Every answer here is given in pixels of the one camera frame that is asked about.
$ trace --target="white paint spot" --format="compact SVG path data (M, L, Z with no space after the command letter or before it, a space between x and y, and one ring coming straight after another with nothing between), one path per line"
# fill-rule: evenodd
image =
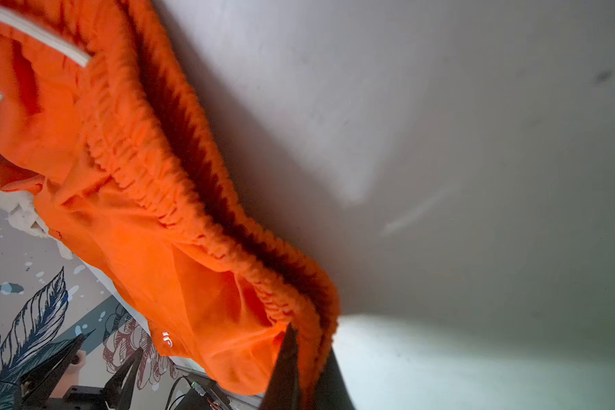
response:
M380 235L389 236L395 234L403 228L407 227L408 225L416 222L419 218L423 217L429 209L434 207L438 202L442 201L447 196L451 195L451 193L453 193L453 191L457 190L458 188L458 184L451 184L442 188L436 194L427 198L426 201L419 203L416 207L410 209L405 214L394 219L394 221L386 224Z
M78 291L78 289L80 289L80 286L75 285L71 289L68 290L68 301L69 302L73 300L73 295L75 294L75 292Z
M3 295L8 295L11 292L12 292L12 286L7 282L3 282L0 286L0 293L2 293Z

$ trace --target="floral wallpaper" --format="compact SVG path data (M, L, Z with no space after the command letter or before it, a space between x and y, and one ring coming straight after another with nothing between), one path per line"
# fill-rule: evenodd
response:
M54 240L18 231L6 217L0 210L0 380L14 382L84 333L86 363L77 384L103 386L141 347L132 408L163 408L180 376L172 361L159 356L150 336L79 258L62 258ZM0 410L11 409L12 401L13 386L0 383Z

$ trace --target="crumpled white cloth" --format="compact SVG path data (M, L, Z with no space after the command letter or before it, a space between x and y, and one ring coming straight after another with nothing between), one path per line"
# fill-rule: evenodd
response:
M73 253L65 244L48 234L48 226L34 208L34 195L27 191L0 191L0 209L7 211L9 225L32 236L54 239L61 257L73 258Z

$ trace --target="orange fabric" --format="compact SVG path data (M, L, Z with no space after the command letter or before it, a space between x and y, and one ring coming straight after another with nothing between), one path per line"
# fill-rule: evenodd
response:
M92 55L82 68L0 24L0 188L35 193L51 234L115 282L158 351L226 389L265 390L291 322L309 407L336 290L245 215L148 0L0 4Z

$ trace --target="gathered orange waistband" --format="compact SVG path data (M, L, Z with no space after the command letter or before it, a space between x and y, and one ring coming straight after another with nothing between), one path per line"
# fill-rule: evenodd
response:
M0 22L0 188L35 192L51 232L147 317L158 351L226 389L262 392L292 323L309 406L336 289L246 216L148 0L0 5L91 57L82 67Z

